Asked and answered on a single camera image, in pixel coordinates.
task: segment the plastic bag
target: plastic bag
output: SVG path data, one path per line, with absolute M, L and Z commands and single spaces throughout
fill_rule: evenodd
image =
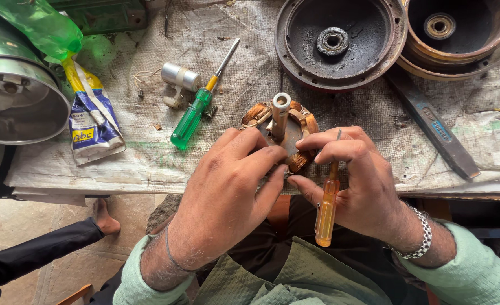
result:
M 37 49 L 57 60 L 83 47 L 83 33 L 47 0 L 0 0 L 0 16 L 23 32 Z
M 124 151 L 124 138 L 102 82 L 71 57 L 62 65 L 75 92 L 70 114 L 75 163 L 81 165 Z

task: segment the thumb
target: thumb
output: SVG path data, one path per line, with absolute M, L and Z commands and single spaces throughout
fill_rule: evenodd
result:
M 269 179 L 263 184 L 255 195 L 255 205 L 252 214 L 258 218 L 267 217 L 267 214 L 273 208 L 282 189 L 284 187 L 284 175 L 286 175 L 287 165 L 280 165 L 269 176 Z
M 307 177 L 293 175 L 288 177 L 287 182 L 296 187 L 311 204 L 314 204 L 314 206 L 323 199 L 323 189 Z

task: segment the leg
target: leg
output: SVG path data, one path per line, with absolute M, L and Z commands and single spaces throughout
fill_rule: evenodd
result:
M 247 271 L 270 282 L 280 273 L 289 253 L 290 247 L 279 243 L 267 219 L 227 252 Z M 196 274 L 199 285 L 203 284 L 215 265 L 216 262 L 212 262 Z
M 292 196 L 288 238 L 297 236 L 318 246 L 314 232 L 316 212 L 314 205 L 302 195 Z M 373 280 L 389 296 L 393 304 L 401 304 L 407 295 L 407 284 L 384 255 L 384 247 L 386 245 L 377 239 L 335 225 L 331 246 L 320 249 Z
M 90 217 L 9 249 L 1 250 L 0 286 L 39 269 L 57 258 L 93 244 L 106 234 L 113 234 L 119 230 L 120 223 L 109 216 L 105 201 L 99 200 L 98 223 Z
M 118 289 L 120 283 L 122 282 L 122 269 L 124 269 L 124 265 L 120 267 L 118 272 L 113 277 L 108 279 L 102 285 L 102 288 L 98 292 L 91 296 L 91 305 L 112 305 L 115 291 Z

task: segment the finger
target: finger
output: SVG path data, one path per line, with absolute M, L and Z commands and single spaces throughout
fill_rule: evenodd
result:
M 287 178 L 287 182 L 297 188 L 314 206 L 323 199 L 323 189 L 307 177 L 293 175 Z
M 257 179 L 263 178 L 275 163 L 287 158 L 287 151 L 277 145 L 263 147 L 241 160 L 248 173 Z
M 295 144 L 295 147 L 301 151 L 310 150 L 310 149 L 321 149 L 327 143 L 333 142 L 337 140 L 338 136 L 338 128 L 335 128 L 336 132 L 318 132 L 316 134 L 312 134 L 307 136 L 306 138 L 299 140 Z M 342 129 L 341 140 L 353 140 L 353 138 L 344 132 Z
M 267 217 L 274 203 L 280 196 L 284 187 L 284 176 L 286 172 L 287 165 L 280 165 L 255 194 L 255 205 L 252 214 L 254 214 L 254 217 L 259 219 L 260 222 Z
M 254 149 L 261 149 L 269 146 L 263 135 L 255 127 L 244 129 L 237 135 L 229 144 L 227 144 L 222 151 L 236 160 L 240 160 L 248 156 Z
M 219 138 L 214 142 L 213 146 L 209 149 L 209 151 L 217 152 L 220 149 L 224 148 L 229 142 L 233 141 L 233 139 L 240 135 L 240 131 L 235 128 L 228 128 Z
M 377 177 L 370 151 L 362 140 L 329 142 L 314 161 L 318 164 L 346 161 L 350 185 L 352 181 L 354 185 L 367 185 Z
M 348 134 L 350 137 L 352 137 L 355 140 L 361 140 L 365 142 L 367 145 L 367 148 L 369 151 L 373 154 L 376 154 L 378 156 L 382 156 L 376 146 L 374 145 L 374 142 L 370 139 L 370 137 L 365 133 L 365 131 L 359 127 L 359 126 L 348 126 L 348 127 L 342 127 L 342 133 Z

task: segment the workbench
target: workbench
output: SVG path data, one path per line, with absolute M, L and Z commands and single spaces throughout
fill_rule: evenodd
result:
M 5 180 L 21 198 L 63 194 L 81 200 L 84 194 L 183 193 L 200 158 L 227 128 L 240 127 L 252 105 L 286 92 L 314 113 L 321 130 L 361 126 L 391 163 L 400 194 L 500 199 L 500 66 L 456 82 L 413 77 L 481 169 L 482 174 L 468 183 L 444 163 L 383 78 L 339 94 L 311 91 L 289 79 L 273 42 L 282 0 L 237 1 L 232 6 L 211 0 L 175 1 L 168 12 L 167 35 L 165 1 L 151 4 L 159 9 L 150 13 L 146 30 L 86 36 L 77 58 L 102 80 L 126 150 L 78 167 L 67 130 L 49 141 L 21 146 Z M 179 150 L 169 137 L 184 111 L 161 102 L 161 96 L 172 96 L 174 90 L 161 77 L 147 78 L 141 99 L 132 75 L 172 62 L 208 79 L 233 42 L 218 37 L 241 38 L 213 91 L 212 105 L 219 107 L 218 112 L 212 120 L 203 119 L 188 148 Z M 67 83 L 64 94 L 73 100 Z M 183 100 L 185 105 L 191 102 L 192 94 L 186 92 Z M 161 131 L 154 127 L 157 124 Z M 327 172 L 327 167 L 313 164 L 304 175 L 321 184 Z M 284 193 L 297 190 L 286 186 Z

